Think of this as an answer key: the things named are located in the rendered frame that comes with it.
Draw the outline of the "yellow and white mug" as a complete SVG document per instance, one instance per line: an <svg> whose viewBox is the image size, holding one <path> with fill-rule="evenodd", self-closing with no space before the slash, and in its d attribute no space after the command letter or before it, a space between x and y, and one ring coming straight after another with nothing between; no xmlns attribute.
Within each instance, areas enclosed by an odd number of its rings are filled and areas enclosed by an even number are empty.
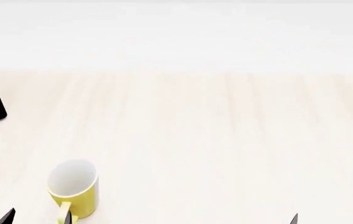
<svg viewBox="0 0 353 224"><path fill-rule="evenodd" d="M47 179L47 191L58 206L55 224L64 224L71 212L71 224L93 214L99 204L99 175L92 162L71 159L52 169Z"/></svg>

